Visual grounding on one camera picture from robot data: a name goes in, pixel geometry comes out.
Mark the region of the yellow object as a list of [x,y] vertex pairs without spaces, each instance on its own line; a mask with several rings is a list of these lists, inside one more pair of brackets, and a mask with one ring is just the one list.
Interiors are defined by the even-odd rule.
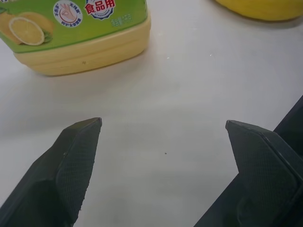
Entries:
[[303,16],[303,0],[214,0],[245,17],[285,21]]

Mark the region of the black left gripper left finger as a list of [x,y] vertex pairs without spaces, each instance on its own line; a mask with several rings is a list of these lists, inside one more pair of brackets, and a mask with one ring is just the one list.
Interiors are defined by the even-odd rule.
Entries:
[[65,128],[0,207],[0,227],[73,227],[91,179],[102,119]]

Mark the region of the yellow dish soap bottle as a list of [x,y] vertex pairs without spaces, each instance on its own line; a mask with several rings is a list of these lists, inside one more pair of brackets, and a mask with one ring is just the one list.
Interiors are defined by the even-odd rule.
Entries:
[[0,39],[20,63],[47,76],[135,57],[150,29],[146,0],[0,0]]

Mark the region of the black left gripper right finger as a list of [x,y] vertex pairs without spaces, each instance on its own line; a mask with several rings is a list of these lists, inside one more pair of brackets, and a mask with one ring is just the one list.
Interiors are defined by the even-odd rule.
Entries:
[[303,159],[273,131],[225,127],[238,174],[194,227],[303,227]]

